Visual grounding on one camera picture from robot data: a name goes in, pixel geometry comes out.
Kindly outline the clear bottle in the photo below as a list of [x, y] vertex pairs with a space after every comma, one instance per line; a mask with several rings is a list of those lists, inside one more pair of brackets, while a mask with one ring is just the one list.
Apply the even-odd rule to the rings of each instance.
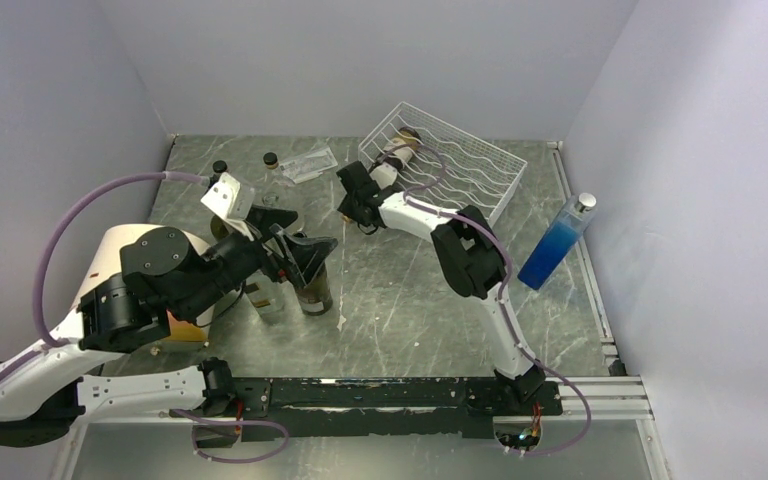
[[261, 197], [265, 207], [291, 210], [295, 206], [294, 187], [284, 180], [272, 181]]

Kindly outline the gold capped wine bottle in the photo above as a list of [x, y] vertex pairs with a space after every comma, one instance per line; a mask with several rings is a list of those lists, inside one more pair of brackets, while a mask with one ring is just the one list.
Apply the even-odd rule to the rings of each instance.
[[415, 156], [421, 143], [421, 136], [416, 130], [403, 127], [389, 140], [385, 150], [373, 160], [369, 167], [366, 167], [371, 178], [381, 189], [375, 198], [378, 211], [383, 201], [399, 190], [396, 181]]

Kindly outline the brown label bottle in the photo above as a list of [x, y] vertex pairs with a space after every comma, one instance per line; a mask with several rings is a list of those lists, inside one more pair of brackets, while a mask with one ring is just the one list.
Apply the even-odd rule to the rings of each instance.
[[284, 295], [281, 286], [267, 275], [256, 272], [249, 276], [244, 294], [264, 323], [275, 325], [281, 321], [285, 313]]

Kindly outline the silver capped dark bottle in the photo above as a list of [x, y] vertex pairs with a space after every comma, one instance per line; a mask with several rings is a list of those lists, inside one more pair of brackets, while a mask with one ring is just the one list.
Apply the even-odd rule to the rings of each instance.
[[[293, 233], [292, 235], [298, 237], [309, 237], [304, 232], [297, 232]], [[323, 315], [333, 306], [333, 298], [329, 286], [326, 267], [327, 259], [325, 260], [325, 264], [321, 267], [318, 275], [315, 277], [312, 283], [304, 288], [294, 287], [299, 305], [303, 313], [306, 315]]]

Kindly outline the blue label water bottle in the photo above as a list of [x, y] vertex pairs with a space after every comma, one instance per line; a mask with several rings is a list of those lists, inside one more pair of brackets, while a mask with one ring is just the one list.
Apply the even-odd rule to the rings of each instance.
[[520, 269], [518, 280], [532, 290], [540, 290], [583, 236], [596, 207], [593, 194], [569, 197]]

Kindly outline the dark green wine bottle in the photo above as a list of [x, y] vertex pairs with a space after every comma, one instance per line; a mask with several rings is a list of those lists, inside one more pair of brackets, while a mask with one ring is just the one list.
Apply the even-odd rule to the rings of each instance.
[[231, 229], [228, 227], [226, 222], [217, 215], [213, 215], [211, 217], [209, 222], [209, 229], [211, 235], [216, 241], [221, 241], [227, 238], [231, 233]]

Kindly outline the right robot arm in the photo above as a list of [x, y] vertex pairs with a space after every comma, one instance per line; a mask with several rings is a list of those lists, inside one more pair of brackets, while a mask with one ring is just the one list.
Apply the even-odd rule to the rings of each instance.
[[337, 171], [345, 190], [338, 211], [362, 227], [395, 229], [430, 242], [449, 287], [485, 310], [482, 325], [502, 384], [499, 398], [522, 414], [538, 399], [546, 374], [525, 341], [510, 305], [510, 255], [480, 210], [438, 207], [393, 186], [382, 188], [356, 161]]

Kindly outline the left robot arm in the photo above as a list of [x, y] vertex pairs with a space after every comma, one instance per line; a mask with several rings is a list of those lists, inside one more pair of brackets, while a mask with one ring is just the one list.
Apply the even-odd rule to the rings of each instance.
[[0, 446], [45, 444], [108, 416], [231, 411], [237, 388], [218, 358], [136, 377], [97, 377], [94, 370], [168, 337], [173, 320], [195, 323], [257, 272], [310, 284], [337, 241], [288, 233], [295, 219], [290, 210], [258, 207], [247, 221], [264, 229], [259, 237], [233, 230], [200, 250], [182, 230], [161, 226], [124, 245], [119, 270], [79, 299], [55, 328], [53, 344], [38, 342], [0, 363]]

